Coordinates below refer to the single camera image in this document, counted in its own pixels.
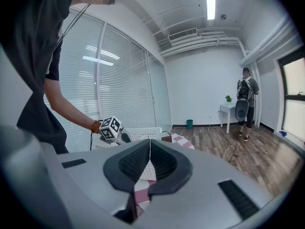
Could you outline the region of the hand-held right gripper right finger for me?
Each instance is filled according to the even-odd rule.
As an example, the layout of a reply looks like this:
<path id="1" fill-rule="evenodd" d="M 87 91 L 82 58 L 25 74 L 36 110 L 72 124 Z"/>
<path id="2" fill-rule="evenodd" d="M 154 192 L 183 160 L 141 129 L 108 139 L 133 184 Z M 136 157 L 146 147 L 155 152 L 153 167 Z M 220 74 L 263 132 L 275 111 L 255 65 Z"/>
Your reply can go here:
<path id="1" fill-rule="evenodd" d="M 157 182 L 136 229 L 271 229 L 286 198 L 269 193 L 224 160 L 164 141 L 151 141 Z"/>

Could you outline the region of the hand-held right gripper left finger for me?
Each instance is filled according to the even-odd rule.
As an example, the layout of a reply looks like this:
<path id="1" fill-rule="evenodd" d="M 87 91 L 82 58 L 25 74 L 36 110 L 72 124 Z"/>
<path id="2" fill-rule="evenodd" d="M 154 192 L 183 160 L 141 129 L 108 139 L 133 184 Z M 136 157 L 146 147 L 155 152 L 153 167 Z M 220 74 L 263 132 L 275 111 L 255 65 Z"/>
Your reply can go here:
<path id="1" fill-rule="evenodd" d="M 149 159 L 149 140 L 58 155 L 42 143 L 57 208 L 51 229 L 148 229 L 137 217 L 134 186 Z"/>

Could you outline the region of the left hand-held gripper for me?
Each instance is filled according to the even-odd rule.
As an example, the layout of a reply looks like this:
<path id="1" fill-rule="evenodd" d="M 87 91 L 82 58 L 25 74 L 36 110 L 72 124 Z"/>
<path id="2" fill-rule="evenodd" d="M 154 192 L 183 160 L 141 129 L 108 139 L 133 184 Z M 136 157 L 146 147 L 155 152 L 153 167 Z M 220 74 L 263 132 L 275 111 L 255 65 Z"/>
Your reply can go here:
<path id="1" fill-rule="evenodd" d="M 99 127 L 99 134 L 101 135 L 98 142 L 98 147 L 109 148 L 117 146 L 122 142 L 130 143 L 132 137 L 127 130 L 123 130 L 121 121 L 115 117 L 108 117 L 102 121 Z"/>

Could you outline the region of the round table with checkered cloth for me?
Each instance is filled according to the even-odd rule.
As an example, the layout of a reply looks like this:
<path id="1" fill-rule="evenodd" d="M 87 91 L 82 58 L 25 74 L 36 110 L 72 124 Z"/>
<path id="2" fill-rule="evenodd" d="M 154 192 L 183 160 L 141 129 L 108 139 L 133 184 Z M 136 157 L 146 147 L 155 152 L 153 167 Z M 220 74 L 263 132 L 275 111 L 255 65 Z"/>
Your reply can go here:
<path id="1" fill-rule="evenodd" d="M 176 133 L 162 132 L 161 140 L 179 146 L 183 146 L 186 148 L 194 149 L 194 146 L 189 140 L 187 140 L 184 136 L 178 135 Z M 135 192 L 134 196 L 135 196 L 136 209 L 138 215 L 143 213 L 149 206 L 150 200 L 148 196 L 148 189 L 151 185 L 155 183 L 156 183 L 155 170 L 151 161 L 149 161 L 140 179 L 137 181 L 137 183 L 134 186 L 134 192 Z"/>

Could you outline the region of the white air vent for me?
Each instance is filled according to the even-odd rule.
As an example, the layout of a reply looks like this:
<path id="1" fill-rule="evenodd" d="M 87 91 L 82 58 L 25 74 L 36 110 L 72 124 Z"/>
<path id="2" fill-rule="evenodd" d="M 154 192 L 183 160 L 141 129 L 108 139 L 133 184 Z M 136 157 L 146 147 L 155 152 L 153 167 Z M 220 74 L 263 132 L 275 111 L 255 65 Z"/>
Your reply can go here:
<path id="1" fill-rule="evenodd" d="M 174 42 L 178 42 L 180 40 L 188 39 L 188 38 L 195 37 L 195 36 L 198 36 L 198 30 L 197 30 L 197 28 L 192 28 L 192 29 L 184 30 L 184 31 L 169 35 L 168 39 L 169 39 L 170 43 L 174 43 Z"/>

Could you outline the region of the white side table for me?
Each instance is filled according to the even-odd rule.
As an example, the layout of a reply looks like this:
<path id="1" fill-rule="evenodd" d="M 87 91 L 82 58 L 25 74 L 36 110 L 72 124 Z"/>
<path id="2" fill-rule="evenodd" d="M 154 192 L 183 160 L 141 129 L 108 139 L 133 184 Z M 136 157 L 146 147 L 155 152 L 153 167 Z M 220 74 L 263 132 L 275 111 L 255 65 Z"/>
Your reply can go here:
<path id="1" fill-rule="evenodd" d="M 226 126 L 226 133 L 229 134 L 230 127 L 237 125 L 238 121 L 235 118 L 236 103 L 224 103 L 219 108 L 220 127 Z"/>

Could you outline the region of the long ceiling light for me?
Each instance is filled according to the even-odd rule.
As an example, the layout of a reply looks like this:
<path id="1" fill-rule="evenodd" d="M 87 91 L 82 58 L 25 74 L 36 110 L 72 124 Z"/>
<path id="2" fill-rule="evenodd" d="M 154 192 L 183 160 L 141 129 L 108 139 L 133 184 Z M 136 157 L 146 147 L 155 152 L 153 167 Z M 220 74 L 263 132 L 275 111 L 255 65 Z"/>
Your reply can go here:
<path id="1" fill-rule="evenodd" d="M 215 6 L 216 6 L 216 0 L 206 0 L 207 19 L 208 20 L 215 19 Z"/>

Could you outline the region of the large white duct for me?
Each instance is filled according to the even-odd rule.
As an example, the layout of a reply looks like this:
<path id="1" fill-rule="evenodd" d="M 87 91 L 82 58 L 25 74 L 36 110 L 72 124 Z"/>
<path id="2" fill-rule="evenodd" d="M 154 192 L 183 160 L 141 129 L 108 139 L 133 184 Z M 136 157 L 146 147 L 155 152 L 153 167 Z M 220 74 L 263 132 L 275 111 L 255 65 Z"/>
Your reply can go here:
<path id="1" fill-rule="evenodd" d="M 239 62 L 239 65 L 253 63 L 293 30 L 295 30 L 295 26 L 292 19 L 285 15 L 272 31 Z"/>

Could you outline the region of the white window blinds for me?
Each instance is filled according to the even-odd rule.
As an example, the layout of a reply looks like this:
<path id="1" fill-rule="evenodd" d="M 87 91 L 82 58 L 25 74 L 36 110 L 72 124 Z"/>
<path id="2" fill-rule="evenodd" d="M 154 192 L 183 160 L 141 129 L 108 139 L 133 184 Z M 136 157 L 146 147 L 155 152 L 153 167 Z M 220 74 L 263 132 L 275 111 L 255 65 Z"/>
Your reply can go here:
<path id="1" fill-rule="evenodd" d="M 63 96 L 93 120 L 125 128 L 172 128 L 164 66 L 115 27 L 71 10 L 59 61 Z"/>

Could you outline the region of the person's left forearm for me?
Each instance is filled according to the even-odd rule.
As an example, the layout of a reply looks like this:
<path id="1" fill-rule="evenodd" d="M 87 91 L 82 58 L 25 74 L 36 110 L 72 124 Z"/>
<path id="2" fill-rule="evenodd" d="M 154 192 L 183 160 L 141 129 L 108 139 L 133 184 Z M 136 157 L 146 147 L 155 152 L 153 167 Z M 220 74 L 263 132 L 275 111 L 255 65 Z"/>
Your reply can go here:
<path id="1" fill-rule="evenodd" d="M 99 122 L 83 114 L 62 95 L 59 81 L 46 78 L 44 90 L 53 111 L 68 121 L 91 130 L 92 133 L 99 133 Z"/>

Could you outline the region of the person's black shirt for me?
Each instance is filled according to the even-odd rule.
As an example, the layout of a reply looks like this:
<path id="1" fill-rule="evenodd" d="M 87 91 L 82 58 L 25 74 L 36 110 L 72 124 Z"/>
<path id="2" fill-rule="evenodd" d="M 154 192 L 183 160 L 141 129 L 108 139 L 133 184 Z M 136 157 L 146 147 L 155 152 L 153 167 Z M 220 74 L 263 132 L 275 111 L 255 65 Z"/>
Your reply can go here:
<path id="1" fill-rule="evenodd" d="M 72 0 L 0 0 L 0 44 L 32 90 L 17 126 L 67 153 L 66 132 L 44 103 L 44 82 L 59 79 L 59 32 Z"/>

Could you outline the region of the white ceiling pipes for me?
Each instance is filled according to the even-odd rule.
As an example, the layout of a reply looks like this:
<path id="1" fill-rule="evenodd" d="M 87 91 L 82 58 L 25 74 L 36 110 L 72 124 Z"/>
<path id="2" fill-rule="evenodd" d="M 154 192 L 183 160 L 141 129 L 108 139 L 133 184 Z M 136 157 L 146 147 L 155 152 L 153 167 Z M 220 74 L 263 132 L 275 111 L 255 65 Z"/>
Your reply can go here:
<path id="1" fill-rule="evenodd" d="M 157 40 L 160 49 L 160 55 L 163 58 L 180 54 L 183 52 L 200 49 L 209 46 L 238 46 L 241 39 L 240 28 L 201 28 L 198 30 L 198 36 L 170 43 L 168 36 L 160 36 L 155 33 L 153 36 Z"/>

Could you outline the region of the dark framed window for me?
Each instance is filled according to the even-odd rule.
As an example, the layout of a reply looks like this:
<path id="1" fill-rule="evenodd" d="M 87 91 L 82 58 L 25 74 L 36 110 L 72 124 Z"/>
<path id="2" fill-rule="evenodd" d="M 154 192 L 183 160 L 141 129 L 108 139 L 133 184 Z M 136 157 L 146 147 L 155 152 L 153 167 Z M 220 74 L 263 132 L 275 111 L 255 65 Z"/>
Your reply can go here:
<path id="1" fill-rule="evenodd" d="M 305 52 L 293 52 L 276 60 L 280 86 L 278 131 L 305 143 Z"/>

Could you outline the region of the grey oval shell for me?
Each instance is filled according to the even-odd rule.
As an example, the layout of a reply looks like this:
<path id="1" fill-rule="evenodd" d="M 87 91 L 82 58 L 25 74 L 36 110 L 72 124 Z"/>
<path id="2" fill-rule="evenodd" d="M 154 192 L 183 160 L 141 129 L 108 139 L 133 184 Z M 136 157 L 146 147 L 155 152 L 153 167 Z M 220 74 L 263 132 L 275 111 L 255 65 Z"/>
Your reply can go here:
<path id="1" fill-rule="evenodd" d="M 245 99 L 238 99 L 235 105 L 235 118 L 238 122 L 244 121 L 248 113 L 249 103 Z"/>

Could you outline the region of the white perforated plastic basket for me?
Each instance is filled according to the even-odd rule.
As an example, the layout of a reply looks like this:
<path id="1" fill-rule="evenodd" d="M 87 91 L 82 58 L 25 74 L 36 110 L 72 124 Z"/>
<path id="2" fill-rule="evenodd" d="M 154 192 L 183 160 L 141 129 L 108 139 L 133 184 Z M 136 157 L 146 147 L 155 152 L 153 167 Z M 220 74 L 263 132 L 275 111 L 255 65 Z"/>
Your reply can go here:
<path id="1" fill-rule="evenodd" d="M 162 129 L 160 127 L 127 128 L 127 131 L 131 135 L 132 141 L 144 140 L 144 139 L 161 140 Z M 99 139 L 99 140 L 93 142 L 93 146 L 97 149 L 100 149 L 100 148 L 109 148 L 112 146 L 117 146 L 117 144 L 116 143 L 108 144 Z M 154 167 L 153 167 L 151 161 L 148 162 L 140 179 L 156 181 L 155 170 L 154 170 Z"/>

